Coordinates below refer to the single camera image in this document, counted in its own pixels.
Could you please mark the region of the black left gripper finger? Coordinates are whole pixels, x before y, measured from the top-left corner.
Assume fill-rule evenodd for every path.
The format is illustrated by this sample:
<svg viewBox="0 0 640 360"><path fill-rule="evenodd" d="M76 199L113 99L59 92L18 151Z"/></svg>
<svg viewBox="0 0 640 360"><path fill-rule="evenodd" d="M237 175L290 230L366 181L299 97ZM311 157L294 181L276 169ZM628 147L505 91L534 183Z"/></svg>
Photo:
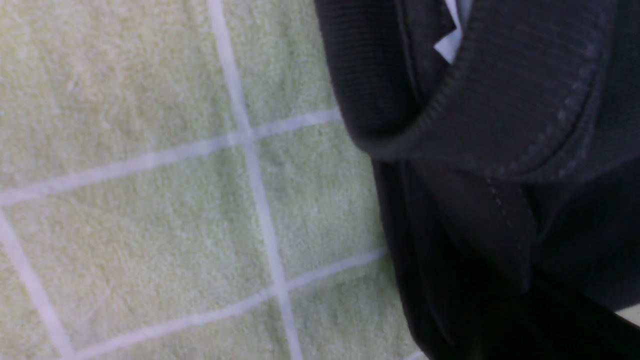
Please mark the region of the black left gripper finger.
<svg viewBox="0 0 640 360"><path fill-rule="evenodd" d="M462 338L446 360L637 360L639 327L545 272L512 290L492 272L466 281Z"/></svg>

